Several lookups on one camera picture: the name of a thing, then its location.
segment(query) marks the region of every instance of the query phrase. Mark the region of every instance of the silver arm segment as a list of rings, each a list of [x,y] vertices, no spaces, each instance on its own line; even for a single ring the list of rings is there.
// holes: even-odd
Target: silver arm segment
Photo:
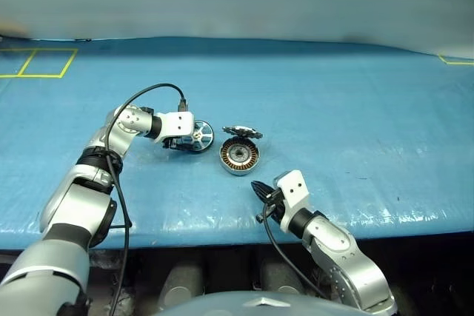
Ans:
[[[77,164],[48,201],[41,214],[41,240],[19,255],[1,281],[2,315],[70,315],[66,314],[70,307],[87,314],[88,249],[107,236],[116,211],[116,202],[110,198],[113,182],[105,161],[104,137],[117,110],[89,140]],[[117,175],[137,135],[158,143],[191,135],[193,129],[191,112],[153,115],[150,109],[129,105],[109,137],[109,154]]]
[[[382,271],[358,248],[353,235],[320,212],[309,211],[309,191],[299,170],[277,177],[284,196],[280,227],[302,239],[331,278],[342,303],[374,315],[394,315],[397,305]]]

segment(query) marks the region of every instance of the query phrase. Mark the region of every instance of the copper winding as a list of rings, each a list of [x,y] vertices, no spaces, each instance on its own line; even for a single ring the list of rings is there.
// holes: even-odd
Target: copper winding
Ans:
[[[229,148],[235,144],[245,146],[250,151],[250,160],[245,164],[234,164],[228,157]],[[224,142],[221,149],[221,157],[224,163],[233,170],[247,170],[252,168],[258,160],[258,150],[252,141],[246,138],[231,138]]]

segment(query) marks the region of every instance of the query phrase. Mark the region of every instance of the wrinkled plastic sheet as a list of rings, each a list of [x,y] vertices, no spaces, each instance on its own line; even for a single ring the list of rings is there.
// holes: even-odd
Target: wrinkled plastic sheet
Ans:
[[[387,47],[291,41],[155,38],[3,47],[75,47],[63,78],[0,79],[0,248],[39,238],[39,216],[106,114],[158,82],[179,85],[216,141],[200,155],[137,138],[121,182],[132,247],[266,243],[252,180],[300,169],[314,209],[357,238],[474,227],[474,67]],[[64,59],[59,56],[57,62]],[[62,67],[54,56],[35,71]],[[0,71],[18,70],[0,54]],[[169,89],[137,102],[176,110]],[[218,148],[234,124],[264,133],[249,175],[226,172]],[[114,223],[121,223],[119,210]],[[295,241],[273,230],[280,241]],[[110,232],[102,247],[121,247]]]

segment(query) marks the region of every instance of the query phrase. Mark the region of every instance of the white wall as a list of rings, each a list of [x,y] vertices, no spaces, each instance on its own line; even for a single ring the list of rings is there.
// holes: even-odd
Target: white wall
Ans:
[[[365,41],[474,57],[474,0],[0,0],[0,33]]]

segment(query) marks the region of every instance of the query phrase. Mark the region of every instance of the yellow tape line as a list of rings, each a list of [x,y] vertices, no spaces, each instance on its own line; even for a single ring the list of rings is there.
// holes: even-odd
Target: yellow tape line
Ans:
[[[74,58],[77,55],[77,48],[4,48],[0,49],[0,52],[28,52],[31,51],[31,54],[28,56],[27,60],[23,63],[20,70],[16,74],[0,74],[0,78],[62,78],[66,74],[67,69],[73,63]],[[28,68],[28,65],[33,60],[38,52],[72,52],[71,56],[67,60],[63,69],[59,74],[56,73],[45,73],[45,74],[23,74],[24,71]]]
[[[463,62],[463,61],[447,61],[442,55],[438,55],[439,59],[441,59],[445,64],[449,64],[452,66],[474,66],[474,61],[471,62]]]

